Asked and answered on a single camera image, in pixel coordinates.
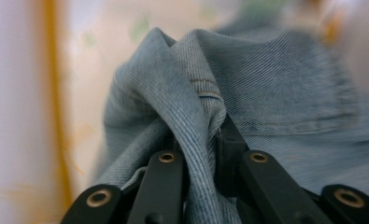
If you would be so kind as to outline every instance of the denim shirt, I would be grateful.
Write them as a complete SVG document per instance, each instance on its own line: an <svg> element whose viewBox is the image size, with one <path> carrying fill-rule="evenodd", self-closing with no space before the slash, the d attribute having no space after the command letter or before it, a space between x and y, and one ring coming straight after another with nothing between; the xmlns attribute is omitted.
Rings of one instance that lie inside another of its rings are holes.
<svg viewBox="0 0 369 224"><path fill-rule="evenodd" d="M96 183L125 188L171 130L191 179L185 223L240 223L213 182L226 113L300 186L369 194L369 96L312 35L284 29L194 30L179 41L151 30L114 76Z"/></svg>

